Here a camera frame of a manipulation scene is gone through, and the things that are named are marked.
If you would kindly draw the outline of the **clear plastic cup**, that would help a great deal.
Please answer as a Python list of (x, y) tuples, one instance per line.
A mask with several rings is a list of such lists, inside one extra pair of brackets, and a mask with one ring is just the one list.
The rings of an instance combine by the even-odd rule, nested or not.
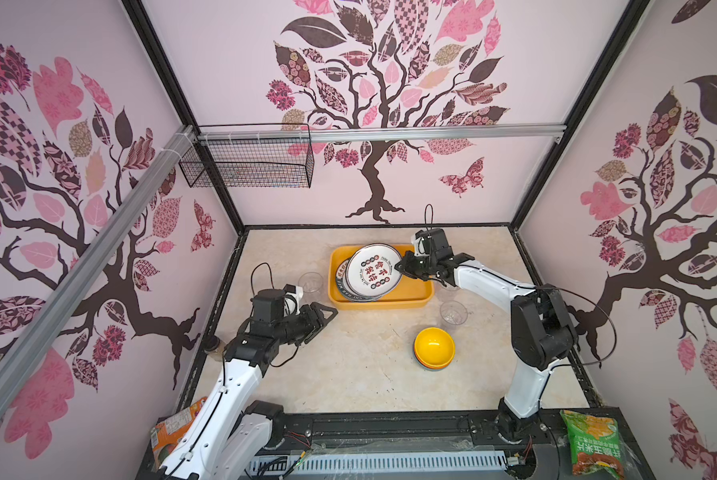
[(318, 272), (306, 272), (300, 276), (298, 287), (306, 296), (320, 296), (324, 289), (324, 277)]
[(467, 322), (469, 312), (462, 303), (458, 301), (447, 301), (440, 307), (440, 316), (444, 324), (448, 326), (461, 326)]

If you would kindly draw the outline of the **yellow upturned bowl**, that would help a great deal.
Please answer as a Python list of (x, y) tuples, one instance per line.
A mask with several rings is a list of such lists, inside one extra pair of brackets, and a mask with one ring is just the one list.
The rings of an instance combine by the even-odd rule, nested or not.
[(424, 368), (442, 370), (453, 362), (457, 346), (448, 332), (438, 327), (429, 327), (417, 335), (413, 351), (416, 360)]

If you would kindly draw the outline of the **white plate dark green rim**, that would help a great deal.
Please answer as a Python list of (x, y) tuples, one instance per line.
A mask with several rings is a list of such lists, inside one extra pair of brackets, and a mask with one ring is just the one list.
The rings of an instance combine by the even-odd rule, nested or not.
[(338, 288), (338, 291), (340, 291), (340, 294), (342, 294), (344, 298), (358, 303), (375, 302), (381, 299), (381, 296), (369, 297), (356, 295), (356, 293), (348, 287), (348, 284), (346, 284), (346, 277), (344, 277), (346, 275), (346, 266), (348, 266), (348, 259), (344, 260), (336, 270), (336, 288)]

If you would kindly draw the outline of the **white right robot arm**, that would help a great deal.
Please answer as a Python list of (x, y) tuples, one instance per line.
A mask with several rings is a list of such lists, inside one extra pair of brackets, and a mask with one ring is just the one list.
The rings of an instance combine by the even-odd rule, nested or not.
[(469, 254), (456, 254), (441, 228), (418, 231), (412, 246), (414, 250), (397, 263), (398, 272), (470, 291), (509, 314), (518, 364), (510, 389), (500, 400), (495, 423), (504, 442), (521, 442), (539, 421), (541, 397), (553, 368), (578, 344), (560, 290), (550, 284), (522, 283), (484, 266)]

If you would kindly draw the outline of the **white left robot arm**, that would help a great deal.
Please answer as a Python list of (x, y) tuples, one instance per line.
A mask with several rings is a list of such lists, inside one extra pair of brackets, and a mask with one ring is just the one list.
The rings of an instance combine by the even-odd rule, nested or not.
[(280, 442), (274, 424), (282, 407), (250, 398), (283, 345), (310, 343), (338, 315), (334, 307), (303, 299), (304, 290), (290, 284), (252, 298), (250, 316), (224, 348), (212, 392), (158, 478), (238, 479), (260, 450)]

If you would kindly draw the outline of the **yellow plastic bin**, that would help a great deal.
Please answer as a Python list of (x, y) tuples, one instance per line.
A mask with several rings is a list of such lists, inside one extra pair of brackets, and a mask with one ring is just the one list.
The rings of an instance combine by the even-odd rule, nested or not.
[(359, 249), (358, 245), (340, 246), (330, 256), (326, 291), (328, 291), (328, 299), (336, 305), (336, 308), (360, 311), (414, 309), (426, 306), (433, 298), (434, 287), (432, 284), (403, 277), (398, 287), (377, 301), (358, 302), (348, 299), (338, 287), (336, 276), (338, 275), (338, 268), (343, 263), (348, 262), (350, 256)]

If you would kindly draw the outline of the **orange snack packet left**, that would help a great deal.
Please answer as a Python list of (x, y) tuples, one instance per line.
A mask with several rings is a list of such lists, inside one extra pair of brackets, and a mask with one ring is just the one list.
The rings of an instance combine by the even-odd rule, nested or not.
[(150, 448), (154, 456), (152, 471), (158, 470), (162, 462), (178, 446), (182, 436), (188, 432), (194, 420), (198, 417), (200, 410), (204, 407), (208, 397), (204, 396), (196, 400), (190, 407), (180, 410), (178, 413), (162, 420), (150, 430)]

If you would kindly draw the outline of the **white vented strip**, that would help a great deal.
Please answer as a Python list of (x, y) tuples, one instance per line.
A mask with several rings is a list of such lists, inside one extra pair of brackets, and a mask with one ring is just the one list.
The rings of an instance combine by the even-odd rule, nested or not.
[(343, 473), (395, 474), (505, 471), (508, 459), (500, 451), (409, 452), (369, 454), (306, 454), (260, 456), (242, 470), (252, 478), (295, 475), (335, 476)]

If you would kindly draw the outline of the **green snack bag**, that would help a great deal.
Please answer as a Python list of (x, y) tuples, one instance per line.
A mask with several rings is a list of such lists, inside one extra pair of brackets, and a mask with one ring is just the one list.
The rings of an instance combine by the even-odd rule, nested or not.
[(574, 476), (604, 471), (615, 479), (626, 477), (616, 420), (572, 410), (563, 410), (561, 416), (567, 426)]

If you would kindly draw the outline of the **aluminium rail back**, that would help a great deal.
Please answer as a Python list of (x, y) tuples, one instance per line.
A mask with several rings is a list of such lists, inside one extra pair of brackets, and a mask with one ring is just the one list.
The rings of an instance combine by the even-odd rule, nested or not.
[(434, 139), (484, 139), (512, 137), (562, 138), (567, 130), (564, 124), (496, 124), (488, 126), (444, 126), (404, 127), (371, 129), (325, 129), (314, 130), (232, 130), (198, 134), (198, 139), (211, 141), (288, 141), (312, 143), (391, 141), (391, 140), (434, 140)]

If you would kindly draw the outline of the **aluminium rail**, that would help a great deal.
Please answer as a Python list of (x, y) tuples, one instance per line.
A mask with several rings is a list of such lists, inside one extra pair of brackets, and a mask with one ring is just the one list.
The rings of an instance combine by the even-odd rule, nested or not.
[(211, 141), (288, 141), (312, 143), (391, 141), (391, 140), (434, 140), (434, 139), (484, 139), (512, 137), (562, 138), (567, 130), (564, 124), (496, 124), (488, 126), (444, 126), (404, 127), (371, 129), (325, 129), (314, 130), (232, 130), (198, 134), (198, 139)]
[(0, 360), (0, 420), (92, 288), (116, 248), (122, 244), (124, 236), (132, 230), (136, 218), (146, 210), (148, 202), (156, 195), (170, 170), (192, 148), (194, 140), (196, 128), (190, 125), (182, 126), (168, 140), (158, 152), (156, 164), (142, 174), (136, 188), (126, 196), (112, 219), (94, 238), (80, 262), (46, 300), (38, 317), (4, 354)]

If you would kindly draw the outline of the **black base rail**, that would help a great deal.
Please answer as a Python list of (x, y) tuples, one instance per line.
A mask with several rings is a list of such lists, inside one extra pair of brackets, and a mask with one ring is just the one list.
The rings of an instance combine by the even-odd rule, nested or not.
[(272, 440), (262, 452), (402, 439), (464, 439), (476, 446), (505, 446), (498, 414), (497, 410), (284, 413), (274, 422)]

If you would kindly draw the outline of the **aluminium rail left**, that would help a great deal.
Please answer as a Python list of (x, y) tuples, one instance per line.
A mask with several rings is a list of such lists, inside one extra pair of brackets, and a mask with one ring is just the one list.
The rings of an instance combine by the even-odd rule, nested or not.
[(196, 128), (190, 125), (182, 126), (168, 140), (158, 152), (156, 164), (142, 174), (136, 188), (126, 196), (112, 219), (94, 238), (80, 262), (46, 300), (38, 317), (4, 354), (0, 360), (0, 420), (92, 288), (116, 248), (122, 244), (124, 236), (132, 230), (136, 218), (146, 210), (148, 202), (156, 195), (170, 170), (192, 148), (194, 140)]

